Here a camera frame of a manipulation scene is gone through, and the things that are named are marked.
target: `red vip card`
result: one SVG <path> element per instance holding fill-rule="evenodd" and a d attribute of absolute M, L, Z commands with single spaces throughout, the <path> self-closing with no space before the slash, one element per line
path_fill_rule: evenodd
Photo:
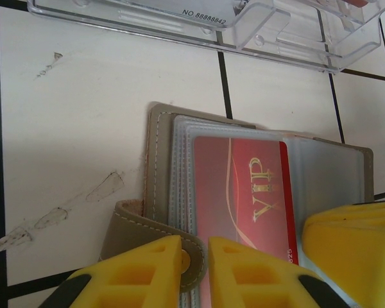
<path fill-rule="evenodd" d="M 298 264 L 287 147 L 279 141 L 194 140 L 197 235 L 222 236 Z M 209 280 L 200 287 L 210 307 Z"/>

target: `yellow rubber pad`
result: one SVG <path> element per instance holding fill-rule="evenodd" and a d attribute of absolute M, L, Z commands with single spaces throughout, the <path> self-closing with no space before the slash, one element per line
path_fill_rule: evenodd
<path fill-rule="evenodd" d="M 348 307 L 312 271 L 222 237 L 209 239 L 209 271 L 212 308 Z M 300 277 L 324 288 L 308 291 Z"/>
<path fill-rule="evenodd" d="M 311 216 L 302 246 L 362 308 L 385 308 L 385 202 Z"/>
<path fill-rule="evenodd" d="M 181 237 L 172 235 L 72 274 L 91 280 L 71 308 L 177 308 Z"/>

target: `beige leather wallet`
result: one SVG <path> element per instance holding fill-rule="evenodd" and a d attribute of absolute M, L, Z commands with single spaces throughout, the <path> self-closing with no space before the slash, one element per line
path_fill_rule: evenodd
<path fill-rule="evenodd" d="M 158 104 L 148 121 L 146 177 L 144 201 L 117 202 L 107 230 L 100 259 L 107 259 L 167 235 L 180 235 L 182 248 L 191 263 L 182 274 L 181 292 L 196 287 L 207 269 L 206 247 L 192 234 L 167 226 L 173 122 L 177 115 L 185 115 L 256 129 L 255 125 L 213 114 Z M 365 201 L 373 201 L 373 153 L 371 149 L 349 146 L 338 142 L 316 140 L 353 148 L 364 156 Z"/>

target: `clear plastic case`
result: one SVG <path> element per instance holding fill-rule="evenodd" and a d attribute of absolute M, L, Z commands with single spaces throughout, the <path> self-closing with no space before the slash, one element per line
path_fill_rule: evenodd
<path fill-rule="evenodd" d="M 358 305 L 302 250 L 305 220 L 344 204 L 364 202 L 364 156 L 360 151 L 306 138 L 286 139 L 299 264 L 322 277 L 349 305 Z"/>
<path fill-rule="evenodd" d="M 338 72 L 381 45 L 385 0 L 28 0 L 29 11 Z"/>

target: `transparent plastic box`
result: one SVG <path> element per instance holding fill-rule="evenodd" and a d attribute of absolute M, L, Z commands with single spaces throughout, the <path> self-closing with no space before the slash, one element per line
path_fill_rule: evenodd
<path fill-rule="evenodd" d="M 336 73 L 381 45 L 385 0 L 28 0 L 28 8 L 36 15 Z"/>

